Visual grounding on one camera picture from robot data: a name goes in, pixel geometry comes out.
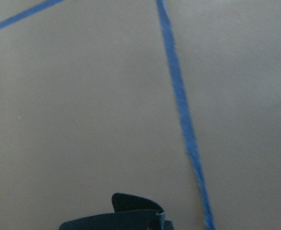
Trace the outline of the black mouse pad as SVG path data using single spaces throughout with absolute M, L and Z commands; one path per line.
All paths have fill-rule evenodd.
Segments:
M 60 225 L 60 230 L 173 230 L 172 221 L 165 219 L 165 210 L 156 202 L 123 193 L 111 198 L 113 213 L 100 214 Z

